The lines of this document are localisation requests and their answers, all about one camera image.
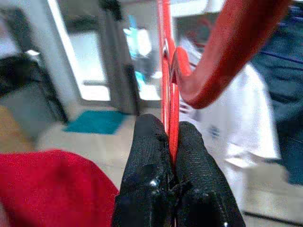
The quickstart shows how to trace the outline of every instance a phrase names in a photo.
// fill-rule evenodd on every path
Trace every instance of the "tiled floor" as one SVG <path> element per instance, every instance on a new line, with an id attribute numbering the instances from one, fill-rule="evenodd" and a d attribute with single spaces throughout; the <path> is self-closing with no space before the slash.
<path id="1" fill-rule="evenodd" d="M 70 110 L 72 118 L 80 114 L 83 106 Z M 160 117 L 160 109 L 148 110 Z M 95 162 L 103 172 L 120 187 L 124 167 L 131 148 L 134 116 L 128 116 L 115 135 L 63 132 L 57 123 L 45 131 L 36 147 L 60 148 L 79 154 Z M 265 165 L 248 171 L 249 185 L 245 197 L 245 210 L 303 223 L 303 188 L 289 186 L 283 181 L 284 170 L 280 166 Z M 287 227 L 278 222 L 246 216 L 247 227 Z"/>

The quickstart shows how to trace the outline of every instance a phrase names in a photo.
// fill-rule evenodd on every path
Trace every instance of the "floor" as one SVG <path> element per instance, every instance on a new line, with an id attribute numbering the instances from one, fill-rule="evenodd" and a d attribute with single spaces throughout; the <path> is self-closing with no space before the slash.
<path id="1" fill-rule="evenodd" d="M 73 105 L 69 112 L 76 118 L 87 107 Z M 160 109 L 148 109 L 160 117 Z M 92 160 L 120 187 L 124 167 L 131 148 L 135 116 L 128 116 L 115 135 L 63 132 L 65 127 L 54 124 L 38 139 L 37 149 L 60 148 Z M 245 211 L 257 213 L 286 222 L 303 223 L 303 188 L 287 184 L 284 169 L 278 165 L 264 164 L 247 170 L 250 183 L 247 185 Z M 281 222 L 244 216 L 247 227 L 289 227 Z"/>

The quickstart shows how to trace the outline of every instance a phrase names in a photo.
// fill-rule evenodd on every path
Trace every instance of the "blue teal mat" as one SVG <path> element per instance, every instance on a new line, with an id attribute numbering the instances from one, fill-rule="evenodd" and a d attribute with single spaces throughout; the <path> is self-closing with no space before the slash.
<path id="1" fill-rule="evenodd" d="M 126 116 L 116 111 L 85 111 L 64 131 L 114 134 Z"/>

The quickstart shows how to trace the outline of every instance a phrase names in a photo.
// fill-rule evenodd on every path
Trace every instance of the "red fabric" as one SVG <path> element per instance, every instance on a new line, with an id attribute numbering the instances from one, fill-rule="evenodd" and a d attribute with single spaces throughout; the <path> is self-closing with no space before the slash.
<path id="1" fill-rule="evenodd" d="M 0 202 L 11 227 L 109 227 L 117 194 L 106 175 L 78 155 L 0 155 Z"/>

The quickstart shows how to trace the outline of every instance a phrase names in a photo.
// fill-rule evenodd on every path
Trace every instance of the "dark blue fabric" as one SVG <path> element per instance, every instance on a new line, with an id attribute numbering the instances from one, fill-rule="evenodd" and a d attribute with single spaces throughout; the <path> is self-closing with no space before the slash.
<path id="1" fill-rule="evenodd" d="M 283 24 L 262 50 L 303 60 L 303 23 L 288 15 Z M 303 64 L 262 53 L 251 62 L 269 89 L 288 182 L 303 185 Z"/>
<path id="2" fill-rule="evenodd" d="M 126 116 L 116 111 L 85 111 L 64 131 L 114 134 Z"/>

